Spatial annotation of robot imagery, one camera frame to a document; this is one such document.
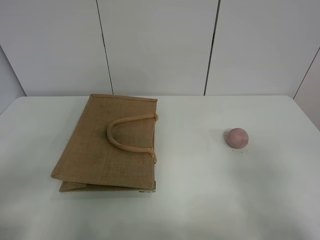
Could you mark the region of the brown linen tote bag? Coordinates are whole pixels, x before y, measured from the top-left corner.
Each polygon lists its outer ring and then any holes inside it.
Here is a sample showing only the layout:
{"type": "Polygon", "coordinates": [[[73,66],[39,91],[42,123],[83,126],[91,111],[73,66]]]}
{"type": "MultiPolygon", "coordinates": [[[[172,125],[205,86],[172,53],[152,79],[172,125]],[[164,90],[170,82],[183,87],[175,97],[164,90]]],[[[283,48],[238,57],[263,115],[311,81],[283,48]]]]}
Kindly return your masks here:
{"type": "Polygon", "coordinates": [[[54,167],[60,191],[156,190],[154,98],[92,94],[54,167]]]}

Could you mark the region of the pink peach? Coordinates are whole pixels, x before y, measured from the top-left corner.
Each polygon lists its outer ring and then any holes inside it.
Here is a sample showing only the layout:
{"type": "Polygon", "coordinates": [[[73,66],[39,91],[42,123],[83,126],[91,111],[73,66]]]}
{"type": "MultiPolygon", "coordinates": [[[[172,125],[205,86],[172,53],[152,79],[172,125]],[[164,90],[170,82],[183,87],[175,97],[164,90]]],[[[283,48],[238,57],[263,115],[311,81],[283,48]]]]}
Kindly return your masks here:
{"type": "Polygon", "coordinates": [[[242,128],[233,128],[224,137],[225,143],[233,149],[242,149],[249,143],[249,135],[242,128]]]}

